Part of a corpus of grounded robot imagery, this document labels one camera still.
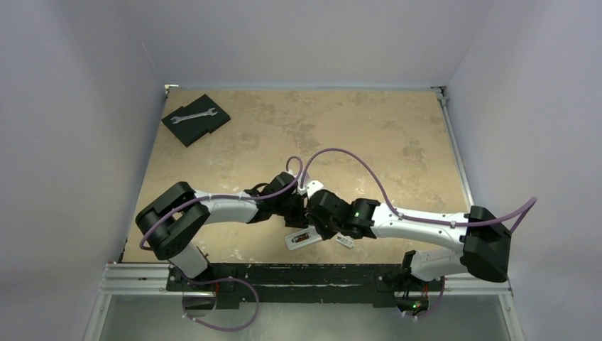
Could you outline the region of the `white battery cover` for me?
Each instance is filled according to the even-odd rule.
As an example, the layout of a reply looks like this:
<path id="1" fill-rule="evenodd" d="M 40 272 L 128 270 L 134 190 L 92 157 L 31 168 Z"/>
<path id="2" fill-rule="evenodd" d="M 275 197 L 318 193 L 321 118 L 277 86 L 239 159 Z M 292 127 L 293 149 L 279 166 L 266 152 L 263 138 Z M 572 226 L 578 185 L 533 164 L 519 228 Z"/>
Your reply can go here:
<path id="1" fill-rule="evenodd" d="M 337 243 L 339 243 L 340 245 L 343 245 L 344 247 L 348 248 L 348 249 L 353 249 L 355 242 L 352 238 L 349 238 L 347 236 L 341 235 L 341 234 L 337 234 L 335 236 L 335 240 Z"/>

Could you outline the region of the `white remote control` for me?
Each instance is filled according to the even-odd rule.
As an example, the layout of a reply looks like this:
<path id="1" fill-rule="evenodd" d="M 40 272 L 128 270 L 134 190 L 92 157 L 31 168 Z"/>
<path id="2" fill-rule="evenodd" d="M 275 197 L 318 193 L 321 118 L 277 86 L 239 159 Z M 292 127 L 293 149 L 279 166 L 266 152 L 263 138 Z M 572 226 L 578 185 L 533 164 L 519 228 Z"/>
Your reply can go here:
<path id="1" fill-rule="evenodd" d="M 288 250 L 294 251 L 302 247 L 322 241 L 322 237 L 314 226 L 309 226 L 300 231 L 285 236 L 285 244 Z"/>

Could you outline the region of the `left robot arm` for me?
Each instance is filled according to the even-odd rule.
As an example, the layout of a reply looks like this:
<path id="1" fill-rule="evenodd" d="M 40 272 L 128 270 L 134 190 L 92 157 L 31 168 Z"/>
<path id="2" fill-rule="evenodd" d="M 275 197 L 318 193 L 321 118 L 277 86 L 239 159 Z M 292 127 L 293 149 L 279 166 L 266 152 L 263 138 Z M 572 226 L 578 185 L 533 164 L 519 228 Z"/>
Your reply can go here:
<path id="1" fill-rule="evenodd" d="M 219 222 L 253 224 L 273 215 L 282 217 L 286 227 L 309 225 L 303 197 L 289 173 L 236 194 L 206 193 L 181 181 L 143 208 L 134 222 L 143 235 L 143 248 L 178 267 L 185 283 L 201 291 L 212 280 L 210 262 L 192 243 L 201 227 Z"/>

